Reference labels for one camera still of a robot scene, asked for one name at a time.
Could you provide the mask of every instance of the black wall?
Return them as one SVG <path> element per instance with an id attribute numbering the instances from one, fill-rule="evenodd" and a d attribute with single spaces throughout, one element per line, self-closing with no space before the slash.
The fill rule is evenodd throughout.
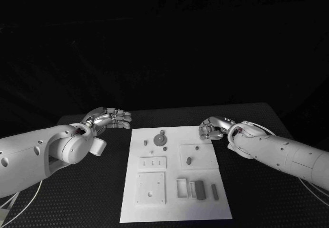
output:
<path id="1" fill-rule="evenodd" d="M 326 7 L 312 1 L 33 4 L 1 8 L 0 137 L 100 106 L 133 111 L 250 102 L 270 104 L 302 142 L 328 137 Z"/>

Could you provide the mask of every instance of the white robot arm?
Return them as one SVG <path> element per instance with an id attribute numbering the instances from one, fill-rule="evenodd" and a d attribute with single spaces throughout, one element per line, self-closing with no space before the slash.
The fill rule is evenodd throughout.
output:
<path id="1" fill-rule="evenodd" d="M 100 156 L 107 143 L 97 136 L 107 128 L 128 129 L 127 121 L 131 121 L 128 112 L 100 107 L 87 114 L 81 123 L 0 139 L 0 198 L 77 164 L 88 152 Z"/>
<path id="2" fill-rule="evenodd" d="M 283 137 L 267 135 L 253 123 L 235 123 L 212 116 L 199 126 L 202 139 L 219 140 L 228 135 L 228 148 L 244 158 L 255 159 L 279 171 L 329 190 L 329 152 Z"/>

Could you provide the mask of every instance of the hole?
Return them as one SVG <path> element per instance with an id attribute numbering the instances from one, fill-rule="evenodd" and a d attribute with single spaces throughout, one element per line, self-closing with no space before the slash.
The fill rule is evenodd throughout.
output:
<path id="1" fill-rule="evenodd" d="M 4 167 L 9 166 L 9 159 L 7 159 L 7 158 L 3 158 L 3 159 L 1 159 L 1 165 L 3 165 Z"/>
<path id="2" fill-rule="evenodd" d="M 39 156 L 39 154 L 40 154 L 40 149 L 39 149 L 38 146 L 35 147 L 35 153 L 36 153 L 36 155 Z"/>

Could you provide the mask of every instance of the table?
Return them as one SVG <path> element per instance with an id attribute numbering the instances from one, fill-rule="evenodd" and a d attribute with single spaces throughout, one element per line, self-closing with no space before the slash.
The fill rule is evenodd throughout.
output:
<path id="1" fill-rule="evenodd" d="M 133 128 L 192 126 L 212 115 L 237 123 L 248 120 L 279 136 L 292 135 L 266 103 L 216 105 L 131 111 Z M 61 124 L 78 123 L 81 115 L 64 116 Z M 227 138 L 214 141 L 232 220 L 120 223 L 131 130 L 108 129 L 100 136 L 108 145 L 101 157 L 84 160 L 43 181 L 39 195 L 25 213 L 6 228 L 107 227 L 325 227 L 329 208 L 310 194 L 299 179 L 244 159 L 228 148 Z M 39 184 L 23 190 L 4 223 L 27 205 Z"/>

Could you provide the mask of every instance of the cable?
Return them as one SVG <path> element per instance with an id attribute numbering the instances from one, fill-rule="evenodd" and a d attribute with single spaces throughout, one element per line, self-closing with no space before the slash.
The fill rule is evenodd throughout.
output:
<path id="1" fill-rule="evenodd" d="M 7 202 L 0 206 L 0 208 L 4 207 L 4 205 L 13 200 L 13 198 L 16 197 L 16 195 L 19 194 L 19 192 L 12 196 L 12 198 L 7 200 Z"/>
<path id="2" fill-rule="evenodd" d="M 36 194 L 35 194 L 35 196 L 33 196 L 33 198 L 32 198 L 32 200 L 30 200 L 27 206 L 30 205 L 30 203 L 33 202 L 33 200 L 35 200 L 35 198 L 36 198 L 38 192 L 39 192 L 39 190 L 40 190 L 40 186 L 42 186 L 42 181 L 40 181 L 40 184 L 39 184 L 39 187 L 38 187 L 38 190 L 36 190 Z M 19 214 L 14 216 L 14 218 L 13 218 L 13 219 L 12 219 L 0 228 L 6 227 L 6 226 L 12 223 L 12 221 L 19 217 L 19 215 L 20 215 L 20 214 L 23 213 L 23 211 L 26 210 L 27 206 L 26 206 L 25 209 L 19 212 Z"/>
<path id="3" fill-rule="evenodd" d="M 313 183 L 310 183 L 310 185 L 329 197 L 329 194 Z"/>
<path id="4" fill-rule="evenodd" d="M 305 187 L 307 188 L 307 190 L 310 191 L 310 193 L 315 195 L 315 197 L 329 206 L 329 204 L 316 196 L 316 194 L 312 192 L 312 190 L 309 189 L 309 187 L 306 186 L 306 184 L 303 183 L 302 179 L 300 179 L 302 184 L 305 185 Z"/>
<path id="5" fill-rule="evenodd" d="M 263 128 L 264 130 L 267 130 L 267 132 L 270 133 L 270 134 L 273 134 L 273 135 L 276 135 L 266 127 L 263 127 L 261 125 L 258 125 L 258 124 L 255 124 L 255 123 L 253 123 L 253 122 L 250 122 L 248 121 L 248 123 L 251 123 L 251 124 L 254 124 L 254 125 L 257 125 L 260 128 Z M 315 195 L 315 197 L 329 206 L 329 204 L 316 196 L 316 194 L 313 193 L 313 191 L 309 189 L 309 187 L 306 186 L 306 184 L 303 183 L 303 181 L 302 181 L 302 179 L 300 179 L 300 182 L 302 182 L 302 184 L 305 185 L 305 187 L 307 188 L 307 190 L 310 191 L 310 193 Z M 313 183 L 310 183 L 312 184 L 312 186 L 329 197 L 329 194 L 326 194 L 316 186 L 315 186 L 315 184 Z"/>

